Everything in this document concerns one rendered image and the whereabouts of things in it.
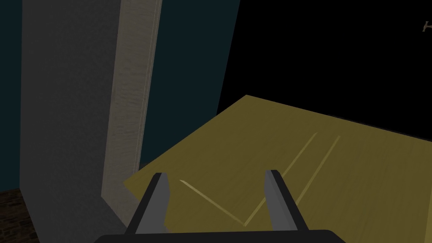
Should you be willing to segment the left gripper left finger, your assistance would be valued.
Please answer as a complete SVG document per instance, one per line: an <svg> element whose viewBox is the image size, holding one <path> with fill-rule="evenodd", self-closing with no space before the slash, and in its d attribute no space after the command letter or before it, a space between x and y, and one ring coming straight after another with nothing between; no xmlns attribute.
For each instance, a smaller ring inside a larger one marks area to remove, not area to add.
<svg viewBox="0 0 432 243"><path fill-rule="evenodd" d="M166 173L155 173L132 216L126 235L166 233L165 217L170 200Z"/></svg>

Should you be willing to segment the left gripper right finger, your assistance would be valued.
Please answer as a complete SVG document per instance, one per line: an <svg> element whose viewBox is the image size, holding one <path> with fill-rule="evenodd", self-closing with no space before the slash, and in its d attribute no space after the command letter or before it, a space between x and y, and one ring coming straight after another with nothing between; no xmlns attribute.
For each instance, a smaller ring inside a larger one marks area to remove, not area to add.
<svg viewBox="0 0 432 243"><path fill-rule="evenodd" d="M273 231L308 230L282 175L265 171L265 199Z"/></svg>

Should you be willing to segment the yellow wooden table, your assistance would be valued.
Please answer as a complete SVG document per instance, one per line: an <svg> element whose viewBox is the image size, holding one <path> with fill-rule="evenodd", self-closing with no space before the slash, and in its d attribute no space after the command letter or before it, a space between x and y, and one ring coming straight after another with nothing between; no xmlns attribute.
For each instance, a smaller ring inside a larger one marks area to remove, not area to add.
<svg viewBox="0 0 432 243"><path fill-rule="evenodd" d="M170 232L270 230L265 171L346 243L432 243L432 142L245 96L128 178L166 173Z"/></svg>

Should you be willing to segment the grey tall cabinet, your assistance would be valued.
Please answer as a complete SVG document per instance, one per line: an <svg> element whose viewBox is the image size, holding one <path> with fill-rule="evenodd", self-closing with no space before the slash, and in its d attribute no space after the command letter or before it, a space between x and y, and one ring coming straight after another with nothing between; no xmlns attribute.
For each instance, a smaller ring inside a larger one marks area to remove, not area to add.
<svg viewBox="0 0 432 243"><path fill-rule="evenodd" d="M124 233L162 0L23 0L20 190L40 243Z"/></svg>

